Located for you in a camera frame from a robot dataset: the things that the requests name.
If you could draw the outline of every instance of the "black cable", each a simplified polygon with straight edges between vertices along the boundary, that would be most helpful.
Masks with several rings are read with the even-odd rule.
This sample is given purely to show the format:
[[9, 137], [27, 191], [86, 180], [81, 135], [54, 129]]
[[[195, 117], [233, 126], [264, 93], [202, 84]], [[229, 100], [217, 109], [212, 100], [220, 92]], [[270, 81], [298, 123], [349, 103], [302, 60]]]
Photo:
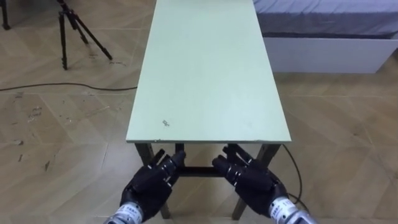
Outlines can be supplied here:
[[299, 167], [298, 167], [298, 165], [297, 165], [297, 163], [296, 163], [296, 161], [295, 161], [295, 159], [294, 159], [292, 153], [291, 153], [291, 152], [289, 151], [289, 149], [287, 148], [287, 146], [286, 146], [285, 144], [282, 144], [282, 145], [283, 145], [283, 147], [285, 148], [287, 154], [288, 154], [288, 155], [290, 156], [290, 158], [292, 159], [292, 162], [293, 162], [293, 164], [294, 164], [294, 167], [295, 167], [295, 169], [296, 169], [296, 171], [297, 171], [298, 182], [299, 182], [299, 185], [300, 185], [300, 186], [299, 186], [299, 191], [298, 191], [298, 197], [296, 197], [296, 196], [294, 196], [294, 195], [292, 195], [292, 194], [290, 194], [290, 193], [288, 193], [288, 194], [289, 194], [291, 197], [293, 197], [294, 199], [296, 199], [296, 201], [294, 202], [294, 204], [300, 203], [301, 205], [303, 205], [304, 209], [306, 209], [306, 210], [309, 212], [308, 207], [304, 204], [304, 202], [301, 201], [301, 196], [302, 196], [302, 194], [303, 194], [303, 180], [302, 180], [302, 178], [301, 178], [300, 169], [299, 169]]
[[306, 209], [306, 211], [309, 213], [310, 212], [310, 210], [308, 209], [308, 207], [304, 204], [304, 202], [303, 201], [301, 201], [298, 197], [296, 197], [295, 195], [292, 195], [291, 193], [287, 193], [290, 197], [292, 197], [292, 198], [294, 198], [294, 199], [296, 199], [298, 202], [299, 202], [299, 204], [301, 204], [301, 206], [304, 208], [304, 209]]
[[95, 86], [90, 86], [83, 83], [41, 83], [41, 84], [31, 84], [31, 85], [22, 85], [22, 86], [14, 86], [10, 88], [3, 88], [0, 91], [8, 91], [8, 90], [17, 90], [20, 88], [30, 88], [30, 87], [37, 87], [37, 86], [52, 86], [52, 85], [75, 85], [75, 86], [83, 86], [87, 88], [91, 88], [93, 90], [103, 90], [103, 91], [126, 91], [126, 90], [135, 90], [137, 87], [129, 87], [129, 88], [100, 88]]

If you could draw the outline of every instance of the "robotic arm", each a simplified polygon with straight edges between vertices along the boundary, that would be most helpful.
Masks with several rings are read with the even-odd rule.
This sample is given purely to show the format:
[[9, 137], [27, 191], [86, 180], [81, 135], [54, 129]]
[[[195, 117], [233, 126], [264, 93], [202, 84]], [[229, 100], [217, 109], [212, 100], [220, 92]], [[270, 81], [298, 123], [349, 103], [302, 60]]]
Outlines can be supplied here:
[[[276, 224], [317, 224], [290, 200], [286, 188], [268, 168], [253, 159], [237, 144], [223, 148], [213, 166], [235, 187], [235, 192], [256, 213], [272, 218]], [[148, 166], [141, 167], [124, 188], [119, 210], [104, 224], [141, 224], [160, 211], [178, 180], [185, 153], [172, 157], [160, 150]]]
[[235, 192], [256, 213], [272, 218], [276, 224], [316, 224], [304, 210], [290, 200], [286, 188], [268, 168], [253, 159], [237, 144], [224, 147], [224, 156], [213, 166], [235, 187]]
[[178, 180], [177, 167], [185, 159], [185, 152], [179, 151], [160, 161], [164, 154], [161, 149], [148, 166], [137, 171], [122, 192], [119, 210], [104, 224], [141, 224], [160, 211]]

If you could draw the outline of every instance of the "white bed frame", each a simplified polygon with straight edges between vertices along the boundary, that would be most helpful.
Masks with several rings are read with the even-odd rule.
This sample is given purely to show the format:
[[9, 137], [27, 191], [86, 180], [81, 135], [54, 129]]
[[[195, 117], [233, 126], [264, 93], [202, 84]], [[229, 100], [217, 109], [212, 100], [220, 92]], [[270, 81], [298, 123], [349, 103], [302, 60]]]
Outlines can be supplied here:
[[392, 39], [265, 37], [273, 72], [376, 73], [398, 48]]

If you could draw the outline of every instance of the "bedsheet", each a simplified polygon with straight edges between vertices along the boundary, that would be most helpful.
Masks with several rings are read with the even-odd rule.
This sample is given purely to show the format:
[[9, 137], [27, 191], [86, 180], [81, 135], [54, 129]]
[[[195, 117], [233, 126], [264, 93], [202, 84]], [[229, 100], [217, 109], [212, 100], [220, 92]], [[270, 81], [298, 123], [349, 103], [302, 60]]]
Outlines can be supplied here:
[[387, 35], [398, 0], [254, 0], [263, 34]]

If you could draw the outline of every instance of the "floor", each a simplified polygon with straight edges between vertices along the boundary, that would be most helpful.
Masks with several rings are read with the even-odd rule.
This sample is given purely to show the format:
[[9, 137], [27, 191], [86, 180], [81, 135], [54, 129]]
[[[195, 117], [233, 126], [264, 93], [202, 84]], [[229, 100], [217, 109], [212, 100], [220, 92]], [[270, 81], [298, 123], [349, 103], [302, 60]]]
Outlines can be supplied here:
[[[154, 0], [68, 3], [114, 61], [92, 41], [84, 46], [67, 24], [70, 69], [64, 71], [56, 1], [9, 1], [13, 28], [0, 30], [0, 88], [137, 85]], [[294, 140], [288, 147], [303, 176], [303, 201], [320, 223], [397, 223], [397, 58], [376, 75], [274, 76]], [[102, 223], [112, 215], [141, 166], [134, 146], [125, 143], [134, 94], [78, 86], [0, 92], [0, 223]], [[204, 166], [222, 146], [187, 147], [187, 164]], [[259, 150], [244, 147], [253, 155]], [[297, 175], [284, 150], [271, 169], [297, 195]], [[148, 222], [232, 223], [237, 199], [222, 179], [180, 179], [168, 202], [173, 220]], [[271, 223], [250, 209], [239, 222]]]

